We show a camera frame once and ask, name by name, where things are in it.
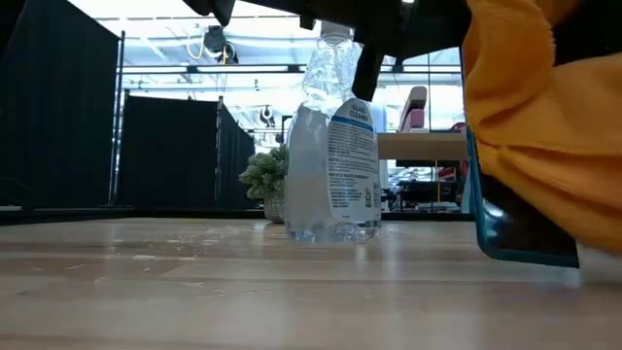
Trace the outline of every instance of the plant pot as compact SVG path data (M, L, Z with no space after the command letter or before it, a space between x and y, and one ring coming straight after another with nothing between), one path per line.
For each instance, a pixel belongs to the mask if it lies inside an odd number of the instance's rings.
M284 211L285 198L282 194L273 194L263 199L265 219L274 224L282 224Z

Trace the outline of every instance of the glass cleaner bottle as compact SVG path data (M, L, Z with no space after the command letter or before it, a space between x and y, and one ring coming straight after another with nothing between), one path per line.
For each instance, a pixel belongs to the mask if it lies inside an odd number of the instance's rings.
M350 29L323 22L290 127L285 189L288 235L364 241L380 228L378 147L369 104L353 98Z

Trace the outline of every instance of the green plant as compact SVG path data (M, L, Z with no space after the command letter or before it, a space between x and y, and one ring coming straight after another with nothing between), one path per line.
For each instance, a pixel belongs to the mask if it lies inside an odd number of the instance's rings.
M281 145L269 154L259 153L249 157L249 166L240 174L240 181L251 185L246 192L250 199L266 198L283 193L287 171L288 149Z

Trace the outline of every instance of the wooden table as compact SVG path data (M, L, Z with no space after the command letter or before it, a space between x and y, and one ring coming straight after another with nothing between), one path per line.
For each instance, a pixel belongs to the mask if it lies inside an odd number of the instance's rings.
M265 221L0 227L0 349L614 349L622 297L496 262L466 223L366 244Z

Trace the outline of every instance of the yellow cloth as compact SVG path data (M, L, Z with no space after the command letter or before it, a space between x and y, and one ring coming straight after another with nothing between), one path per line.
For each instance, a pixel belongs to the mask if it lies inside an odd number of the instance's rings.
M485 173L622 254L622 54L553 67L571 0L467 0L465 110Z

